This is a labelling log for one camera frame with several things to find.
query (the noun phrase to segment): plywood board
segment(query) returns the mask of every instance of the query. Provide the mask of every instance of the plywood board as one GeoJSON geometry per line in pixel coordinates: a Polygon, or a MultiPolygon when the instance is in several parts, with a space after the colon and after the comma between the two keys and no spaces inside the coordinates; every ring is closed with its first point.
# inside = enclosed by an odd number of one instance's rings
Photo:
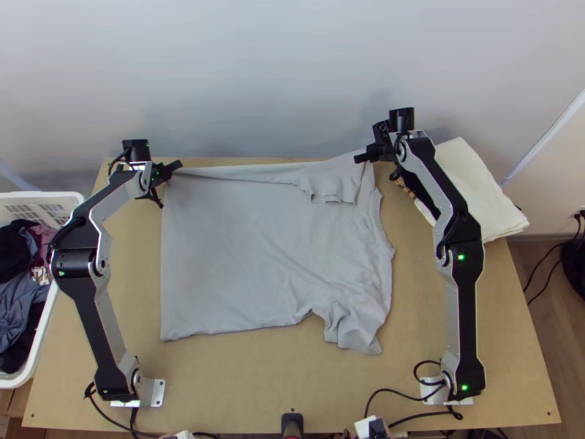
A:
{"type": "MultiPolygon", "coordinates": [[[[189,159],[186,166],[235,165],[289,160],[189,159]]],[[[418,393],[412,367],[445,352],[445,285],[434,268],[431,227],[412,200],[388,182],[393,166],[377,163],[384,195],[381,216],[397,249],[393,261],[392,310],[378,336],[384,352],[365,356],[323,341],[323,322],[234,334],[159,340],[161,211],[132,201],[106,224],[113,236],[110,296],[126,346],[144,375],[165,378],[162,408],[143,409],[141,429],[221,433],[275,433],[280,416],[294,408],[307,432],[334,432],[361,419],[379,387],[418,393]]],[[[105,184],[102,166],[97,187],[105,184]]],[[[504,240],[486,246],[478,287],[479,354],[487,387],[463,421],[434,416],[411,421],[411,430],[528,425],[559,422],[550,380],[534,326],[504,240]]],[[[58,298],[26,408],[25,424],[62,429],[115,430],[99,417],[83,390],[95,362],[73,302],[58,298]]],[[[128,422],[130,410],[110,409],[128,422]]],[[[395,421],[436,408],[380,395],[371,413],[395,421]]]]}

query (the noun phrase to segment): t-shirt sleeve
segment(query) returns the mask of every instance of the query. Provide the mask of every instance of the t-shirt sleeve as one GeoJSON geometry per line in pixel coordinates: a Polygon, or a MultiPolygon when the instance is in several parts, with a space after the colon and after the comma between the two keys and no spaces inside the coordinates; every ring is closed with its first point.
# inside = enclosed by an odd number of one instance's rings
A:
{"type": "Polygon", "coordinates": [[[333,201],[355,204],[364,170],[363,163],[356,165],[353,160],[356,153],[313,162],[298,173],[294,184],[307,193],[313,203],[333,201]]]}

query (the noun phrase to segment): folded cream cloth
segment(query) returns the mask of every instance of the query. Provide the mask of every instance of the folded cream cloth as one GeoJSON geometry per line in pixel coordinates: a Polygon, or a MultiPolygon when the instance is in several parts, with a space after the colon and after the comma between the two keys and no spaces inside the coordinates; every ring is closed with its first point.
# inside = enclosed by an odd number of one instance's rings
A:
{"type": "MultiPolygon", "coordinates": [[[[521,232],[530,223],[502,192],[482,159],[462,138],[436,145],[435,160],[467,202],[467,208],[481,225],[483,242],[521,232]]],[[[431,212],[415,200],[418,210],[431,225],[431,212]]]]}

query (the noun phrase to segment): blue clothing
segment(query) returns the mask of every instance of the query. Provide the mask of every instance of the blue clothing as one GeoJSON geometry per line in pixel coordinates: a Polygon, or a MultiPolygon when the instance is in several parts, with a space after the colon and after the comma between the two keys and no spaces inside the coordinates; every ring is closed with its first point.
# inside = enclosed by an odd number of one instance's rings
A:
{"type": "MultiPolygon", "coordinates": [[[[39,249],[34,237],[21,228],[18,233],[25,239],[31,258],[39,249]]],[[[38,285],[26,269],[11,280],[0,284],[0,353],[14,343],[26,328],[32,304],[47,300],[49,285],[38,285]]]]}

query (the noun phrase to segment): dark clothing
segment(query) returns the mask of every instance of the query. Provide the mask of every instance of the dark clothing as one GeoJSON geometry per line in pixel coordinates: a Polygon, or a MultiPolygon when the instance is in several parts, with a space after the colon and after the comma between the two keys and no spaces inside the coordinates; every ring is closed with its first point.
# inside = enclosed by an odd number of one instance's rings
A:
{"type": "Polygon", "coordinates": [[[32,304],[29,312],[29,321],[26,323],[24,332],[18,339],[3,353],[0,353],[0,369],[6,373],[17,372],[29,357],[34,335],[37,333],[37,326],[41,318],[45,303],[32,304]]]}
{"type": "Polygon", "coordinates": [[[17,277],[30,266],[32,255],[29,245],[19,231],[34,225],[37,224],[17,219],[0,228],[0,283],[17,277]]]}

